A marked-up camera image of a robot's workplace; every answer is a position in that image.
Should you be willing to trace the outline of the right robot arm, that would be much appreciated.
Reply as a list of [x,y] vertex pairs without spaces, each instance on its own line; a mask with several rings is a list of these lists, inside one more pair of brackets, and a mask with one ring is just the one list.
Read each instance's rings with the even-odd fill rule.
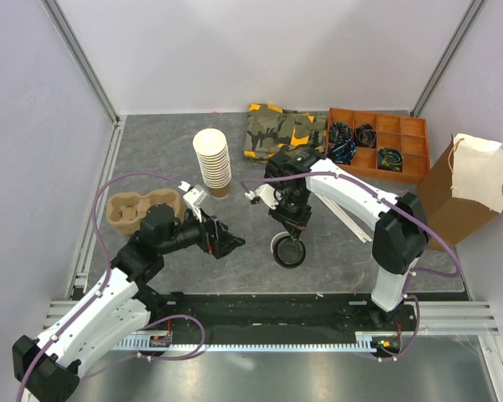
[[426,221],[419,198],[373,187],[313,148],[293,157],[275,154],[267,162],[264,178],[268,213],[286,230],[271,243],[274,259],[283,267],[297,267],[305,258],[300,236],[311,218],[312,194],[348,210],[372,230],[371,254],[379,269],[366,315],[374,328],[389,328],[397,320],[408,272],[428,244],[428,235],[419,226]]

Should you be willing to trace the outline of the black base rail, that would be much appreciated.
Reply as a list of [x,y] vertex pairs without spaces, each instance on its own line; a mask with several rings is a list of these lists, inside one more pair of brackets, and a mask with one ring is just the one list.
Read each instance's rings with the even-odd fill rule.
[[288,343],[349,342],[357,332],[411,332],[416,313],[402,304],[393,313],[375,308],[370,295],[316,294],[159,294],[139,292],[136,299],[158,329],[169,317],[172,336],[210,341]]

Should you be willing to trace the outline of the white wrapped straw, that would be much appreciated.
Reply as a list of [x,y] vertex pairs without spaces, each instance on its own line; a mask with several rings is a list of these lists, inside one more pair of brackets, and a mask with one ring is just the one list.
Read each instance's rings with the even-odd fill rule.
[[325,196],[316,197],[362,242],[371,242],[371,237],[335,202]]

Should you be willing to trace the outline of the cardboard cup carrier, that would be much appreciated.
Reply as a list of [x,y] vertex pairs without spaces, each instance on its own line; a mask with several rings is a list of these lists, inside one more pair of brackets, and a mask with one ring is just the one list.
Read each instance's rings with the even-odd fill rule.
[[161,188],[146,195],[135,192],[114,194],[106,203],[106,220],[120,235],[132,235],[139,229],[148,209],[160,204],[167,204],[177,218],[184,218],[186,206],[181,195],[171,188]]

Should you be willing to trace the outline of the blue striped rolled band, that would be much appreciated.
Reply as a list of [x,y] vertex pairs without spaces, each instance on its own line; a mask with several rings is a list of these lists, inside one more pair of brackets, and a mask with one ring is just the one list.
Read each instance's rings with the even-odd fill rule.
[[337,164],[351,165],[356,154],[356,144],[351,140],[337,142],[332,145],[327,157]]

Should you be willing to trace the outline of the brown paper bag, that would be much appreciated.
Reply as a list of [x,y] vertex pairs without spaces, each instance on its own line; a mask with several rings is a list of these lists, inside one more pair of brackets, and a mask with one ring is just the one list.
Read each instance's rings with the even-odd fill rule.
[[503,210],[503,147],[459,133],[417,186],[427,225],[453,248]]

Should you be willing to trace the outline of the yellow black rolled band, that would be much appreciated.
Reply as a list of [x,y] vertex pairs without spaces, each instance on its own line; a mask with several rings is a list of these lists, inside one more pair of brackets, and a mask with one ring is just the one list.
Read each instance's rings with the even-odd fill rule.
[[382,147],[377,151],[377,167],[381,170],[401,172],[403,155],[395,148]]

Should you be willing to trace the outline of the black plastic cup lid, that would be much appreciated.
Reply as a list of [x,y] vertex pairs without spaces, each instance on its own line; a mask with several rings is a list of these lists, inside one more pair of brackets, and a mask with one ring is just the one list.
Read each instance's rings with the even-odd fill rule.
[[273,243],[272,254],[281,267],[293,269],[304,262],[306,249],[301,240],[293,240],[285,234]]

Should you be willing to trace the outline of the stack of paper cups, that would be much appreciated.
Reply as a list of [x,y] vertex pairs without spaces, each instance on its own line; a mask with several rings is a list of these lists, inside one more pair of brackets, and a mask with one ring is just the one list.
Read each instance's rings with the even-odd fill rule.
[[215,128],[205,128],[194,136],[193,148],[210,194],[215,198],[226,197],[231,189],[232,176],[225,134]]

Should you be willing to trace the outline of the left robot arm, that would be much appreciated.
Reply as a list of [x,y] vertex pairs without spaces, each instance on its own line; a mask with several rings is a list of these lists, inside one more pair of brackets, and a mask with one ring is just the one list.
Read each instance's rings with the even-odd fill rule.
[[245,243],[204,211],[188,209],[179,219],[166,204],[151,207],[97,284],[54,325],[13,345],[17,397],[29,391],[39,401],[66,401],[117,343],[145,327],[161,328],[167,309],[148,282],[165,255],[198,246],[220,259]]

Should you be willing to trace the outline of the dark rolled band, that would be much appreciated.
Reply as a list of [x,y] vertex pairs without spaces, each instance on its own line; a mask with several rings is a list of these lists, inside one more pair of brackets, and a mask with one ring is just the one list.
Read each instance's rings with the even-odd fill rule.
[[342,121],[334,121],[329,128],[329,142],[332,144],[351,141],[352,129]]

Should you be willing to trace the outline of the single brown paper cup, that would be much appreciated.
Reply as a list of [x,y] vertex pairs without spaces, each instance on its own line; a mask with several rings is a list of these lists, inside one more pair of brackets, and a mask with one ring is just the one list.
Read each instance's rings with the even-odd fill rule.
[[288,237],[289,234],[286,231],[280,232],[272,237],[270,243],[270,251],[272,253],[273,259],[276,261],[278,265],[283,268],[286,268],[286,264],[280,259],[279,254],[277,252],[277,245],[281,239]]

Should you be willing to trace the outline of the camouflage folded cloth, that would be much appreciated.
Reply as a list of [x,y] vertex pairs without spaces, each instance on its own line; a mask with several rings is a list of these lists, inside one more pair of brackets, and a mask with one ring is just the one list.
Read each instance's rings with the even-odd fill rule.
[[294,156],[305,147],[324,152],[326,125],[327,116],[324,114],[252,103],[245,121],[244,158],[265,163],[278,152]]

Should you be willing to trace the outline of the orange compartment tray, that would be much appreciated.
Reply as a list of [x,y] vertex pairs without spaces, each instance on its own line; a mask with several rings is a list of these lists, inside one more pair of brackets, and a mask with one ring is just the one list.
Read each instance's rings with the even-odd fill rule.
[[[364,178],[375,178],[403,183],[420,183],[430,169],[427,123],[424,119],[386,114],[374,111],[353,111],[331,108],[326,129],[326,149],[334,145],[329,142],[329,128],[334,121],[342,121],[352,129],[365,123],[376,131],[376,147],[358,147],[351,165],[337,164],[348,172]],[[404,159],[401,172],[381,170],[377,167],[377,151],[382,147],[397,149]]]

